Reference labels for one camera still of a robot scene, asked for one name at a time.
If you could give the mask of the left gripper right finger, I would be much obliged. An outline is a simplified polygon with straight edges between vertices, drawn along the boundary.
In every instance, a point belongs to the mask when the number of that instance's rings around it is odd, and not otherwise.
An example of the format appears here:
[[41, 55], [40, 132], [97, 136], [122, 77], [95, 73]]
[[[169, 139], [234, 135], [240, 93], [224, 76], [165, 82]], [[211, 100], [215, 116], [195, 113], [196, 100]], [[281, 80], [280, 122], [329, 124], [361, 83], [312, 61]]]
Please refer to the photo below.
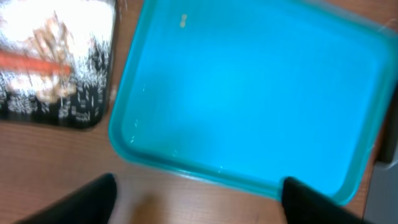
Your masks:
[[284, 180], [281, 204], [288, 224], [370, 224], [293, 177]]

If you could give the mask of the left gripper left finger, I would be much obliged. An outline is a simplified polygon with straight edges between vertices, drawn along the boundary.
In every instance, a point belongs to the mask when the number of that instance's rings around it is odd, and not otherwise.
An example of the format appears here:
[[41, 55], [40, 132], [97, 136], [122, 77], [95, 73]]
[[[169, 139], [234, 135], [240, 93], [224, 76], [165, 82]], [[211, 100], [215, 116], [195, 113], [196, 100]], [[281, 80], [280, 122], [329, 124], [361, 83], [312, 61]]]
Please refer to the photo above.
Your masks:
[[113, 174], [103, 174], [17, 224], [107, 224], [117, 198]]

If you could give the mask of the orange carrot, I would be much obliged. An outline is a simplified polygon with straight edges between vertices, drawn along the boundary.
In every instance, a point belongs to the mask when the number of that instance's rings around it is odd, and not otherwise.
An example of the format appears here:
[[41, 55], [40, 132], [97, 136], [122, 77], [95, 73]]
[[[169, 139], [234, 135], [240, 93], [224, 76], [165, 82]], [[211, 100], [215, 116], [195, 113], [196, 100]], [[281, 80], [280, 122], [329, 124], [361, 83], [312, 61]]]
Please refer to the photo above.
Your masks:
[[13, 72], [37, 72], [42, 76], [60, 75], [68, 77], [72, 68], [57, 62], [1, 51], [1, 70]]

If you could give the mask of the teal serving tray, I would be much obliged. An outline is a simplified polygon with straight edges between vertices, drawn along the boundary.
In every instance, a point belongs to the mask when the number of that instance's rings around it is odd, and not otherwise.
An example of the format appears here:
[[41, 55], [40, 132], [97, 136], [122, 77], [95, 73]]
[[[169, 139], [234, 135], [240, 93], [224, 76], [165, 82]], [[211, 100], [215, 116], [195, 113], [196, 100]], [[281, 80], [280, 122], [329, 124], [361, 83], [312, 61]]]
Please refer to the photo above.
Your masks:
[[397, 34], [323, 1], [145, 1], [108, 136], [131, 162], [344, 205], [396, 80]]

